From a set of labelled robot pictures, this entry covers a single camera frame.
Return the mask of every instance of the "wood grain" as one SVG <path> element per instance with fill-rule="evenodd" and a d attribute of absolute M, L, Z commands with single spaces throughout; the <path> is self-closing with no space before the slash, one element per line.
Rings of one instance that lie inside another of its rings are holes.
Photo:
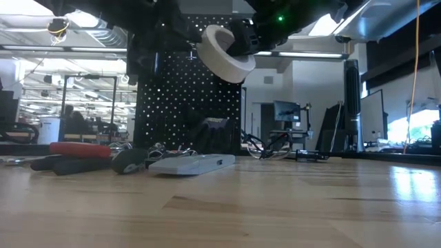
<path fill-rule="evenodd" d="M 439 247 L 440 177 L 342 159 L 195 177 L 0 165 L 0 247 Z"/>

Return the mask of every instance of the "person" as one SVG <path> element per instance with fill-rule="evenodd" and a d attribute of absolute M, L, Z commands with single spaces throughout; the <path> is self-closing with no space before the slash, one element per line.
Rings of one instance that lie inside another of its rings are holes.
<path fill-rule="evenodd" d="M 83 115 L 79 111 L 72 113 L 72 134 L 87 134 L 88 124 L 85 122 Z"/>

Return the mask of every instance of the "red tool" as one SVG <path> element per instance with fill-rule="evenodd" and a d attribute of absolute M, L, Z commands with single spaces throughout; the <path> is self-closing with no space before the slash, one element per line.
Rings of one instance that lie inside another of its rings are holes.
<path fill-rule="evenodd" d="M 75 156 L 77 158 L 108 158 L 112 153 L 110 147 L 77 142 L 55 142 L 49 146 L 51 154 Z"/>

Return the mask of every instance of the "masking tape roll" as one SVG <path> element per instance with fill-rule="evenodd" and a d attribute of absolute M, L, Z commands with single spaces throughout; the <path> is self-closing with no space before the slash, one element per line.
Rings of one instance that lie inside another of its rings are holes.
<path fill-rule="evenodd" d="M 234 42 L 234 35 L 226 28 L 209 25 L 197 44 L 198 57 L 216 76 L 230 83 L 241 83 L 256 68 L 253 55 L 231 57 L 226 50 Z"/>

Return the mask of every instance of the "bright window light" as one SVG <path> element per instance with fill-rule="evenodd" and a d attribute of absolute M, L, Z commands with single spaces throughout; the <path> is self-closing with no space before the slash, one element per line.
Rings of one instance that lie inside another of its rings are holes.
<path fill-rule="evenodd" d="M 328 36 L 343 22 L 336 23 L 330 14 L 321 17 L 312 28 L 309 36 Z"/>
<path fill-rule="evenodd" d="M 83 28 L 95 28 L 99 23 L 99 19 L 89 13 L 82 12 L 80 10 L 69 13 L 66 15 L 66 17 Z"/>
<path fill-rule="evenodd" d="M 434 121 L 440 119 L 438 110 L 422 110 L 412 114 L 410 125 L 410 137 L 414 142 L 424 137 L 431 138 L 431 127 Z M 387 138 L 390 141 L 402 142 L 407 136 L 407 118 L 401 118 L 388 124 Z"/>

